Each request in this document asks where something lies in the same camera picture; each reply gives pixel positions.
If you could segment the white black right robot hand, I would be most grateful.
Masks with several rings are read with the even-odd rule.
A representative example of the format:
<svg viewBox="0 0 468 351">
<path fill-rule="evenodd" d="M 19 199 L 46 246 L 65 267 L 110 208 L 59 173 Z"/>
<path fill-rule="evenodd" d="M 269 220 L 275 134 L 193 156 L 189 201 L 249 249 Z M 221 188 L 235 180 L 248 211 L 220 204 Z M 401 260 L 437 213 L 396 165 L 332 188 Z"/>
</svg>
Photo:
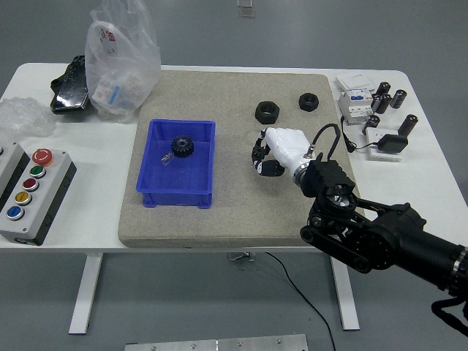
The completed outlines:
<svg viewBox="0 0 468 351">
<path fill-rule="evenodd" d="M 252 149 L 252 163 L 258 174 L 278 177 L 289 170 L 296 184 L 301 183 L 314 159 L 314 146 L 299 129 L 266 128 L 260 132 Z"/>
</svg>

